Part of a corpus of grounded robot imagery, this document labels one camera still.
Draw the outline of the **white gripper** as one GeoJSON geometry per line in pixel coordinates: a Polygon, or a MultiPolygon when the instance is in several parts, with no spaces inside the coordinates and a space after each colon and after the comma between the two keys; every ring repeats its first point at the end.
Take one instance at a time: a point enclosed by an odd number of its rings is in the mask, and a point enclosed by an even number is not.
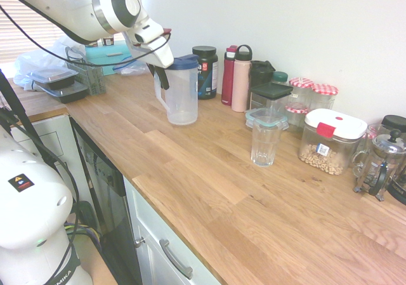
{"type": "Polygon", "coordinates": [[[168,44],[169,37],[159,36],[150,43],[136,43],[130,38],[128,32],[123,32],[122,35],[131,56],[147,63],[151,75],[154,76],[155,72],[157,73],[161,88],[168,90],[169,81],[163,68],[168,68],[174,62],[174,56],[168,44]]]}

